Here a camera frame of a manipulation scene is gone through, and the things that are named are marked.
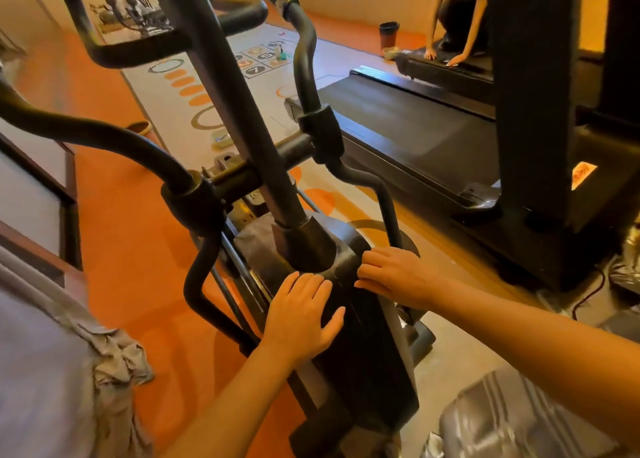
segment gray fabric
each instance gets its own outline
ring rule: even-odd
[[[0,457],[150,458],[132,385],[145,352],[0,247]]]
[[[601,327],[640,343],[640,309]],[[554,402],[512,367],[462,391],[440,417],[444,458],[631,458],[613,438]],[[425,446],[422,458],[438,458]]]

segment crumpled cloth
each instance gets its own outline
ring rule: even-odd
[[[137,341],[0,246],[0,456],[151,458],[132,387],[153,377]]]

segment orange sticker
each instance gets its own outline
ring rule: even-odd
[[[597,165],[593,165],[587,162],[580,162],[573,167],[573,173],[571,178],[571,189],[574,191],[578,186],[584,182],[591,173],[598,168]]]

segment bowl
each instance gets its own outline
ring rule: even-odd
[[[396,46],[393,47],[385,47],[382,49],[382,55],[388,61],[393,61],[398,54],[398,48]]]

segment white panel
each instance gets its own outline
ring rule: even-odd
[[[60,255],[60,199],[0,153],[0,221]]]
[[[16,147],[58,180],[63,187],[67,187],[67,154],[58,143],[22,131],[2,118],[0,118],[0,133],[13,141]]]

